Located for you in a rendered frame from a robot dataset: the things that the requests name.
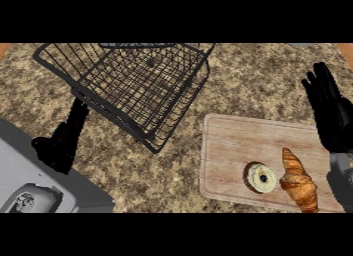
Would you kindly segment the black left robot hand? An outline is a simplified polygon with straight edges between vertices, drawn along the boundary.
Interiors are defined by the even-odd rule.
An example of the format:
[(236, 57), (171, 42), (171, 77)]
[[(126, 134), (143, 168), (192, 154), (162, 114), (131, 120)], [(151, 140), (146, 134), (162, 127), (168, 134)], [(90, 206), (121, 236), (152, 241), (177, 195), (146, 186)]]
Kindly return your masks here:
[(80, 99), (74, 99), (67, 121), (59, 123), (52, 136), (36, 137), (31, 140), (38, 160), (62, 174), (68, 174), (72, 167), (87, 115), (87, 105)]

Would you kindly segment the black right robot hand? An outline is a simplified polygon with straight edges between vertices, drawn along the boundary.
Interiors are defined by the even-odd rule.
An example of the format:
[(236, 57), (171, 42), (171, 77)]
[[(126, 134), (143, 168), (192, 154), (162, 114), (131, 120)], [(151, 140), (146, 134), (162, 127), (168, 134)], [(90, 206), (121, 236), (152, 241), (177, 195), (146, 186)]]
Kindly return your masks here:
[(353, 104), (341, 95), (335, 79), (323, 62), (301, 80), (313, 110), (319, 140), (331, 153), (353, 154)]

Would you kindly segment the pale wooden cutting board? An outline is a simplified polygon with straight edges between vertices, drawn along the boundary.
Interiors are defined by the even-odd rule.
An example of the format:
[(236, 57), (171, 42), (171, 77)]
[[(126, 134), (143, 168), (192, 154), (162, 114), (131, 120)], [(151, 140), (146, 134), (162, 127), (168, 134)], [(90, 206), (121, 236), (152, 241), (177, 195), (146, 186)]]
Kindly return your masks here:
[(297, 211), (298, 207), (282, 189), (276, 188), (272, 192), (258, 194), (244, 183), (244, 170), (253, 162), (263, 163), (276, 176), (284, 175), (284, 149), (289, 149), (300, 159), (318, 186), (319, 211), (341, 212), (343, 208), (326, 181), (329, 152), (322, 147), (316, 128), (281, 121), (222, 114), (205, 116), (199, 167), (201, 194), (216, 200)]

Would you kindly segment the white frosted cupcake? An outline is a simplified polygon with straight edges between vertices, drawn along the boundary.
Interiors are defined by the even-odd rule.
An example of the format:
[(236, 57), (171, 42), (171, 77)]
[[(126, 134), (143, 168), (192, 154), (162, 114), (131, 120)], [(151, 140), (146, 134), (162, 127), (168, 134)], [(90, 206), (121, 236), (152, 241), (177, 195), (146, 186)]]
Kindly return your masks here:
[(251, 162), (244, 170), (244, 182), (253, 192), (270, 193), (276, 187), (273, 170), (263, 163)]

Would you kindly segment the golden brown croissant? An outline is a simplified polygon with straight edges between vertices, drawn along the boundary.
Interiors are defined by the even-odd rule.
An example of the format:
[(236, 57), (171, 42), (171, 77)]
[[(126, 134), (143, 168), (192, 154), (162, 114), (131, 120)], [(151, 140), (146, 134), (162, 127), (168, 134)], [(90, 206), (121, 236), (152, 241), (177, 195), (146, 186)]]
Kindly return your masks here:
[(282, 148), (282, 166), (285, 173), (279, 179), (281, 188), (287, 192), (300, 211), (303, 213), (316, 213), (318, 187), (300, 159), (288, 148)]

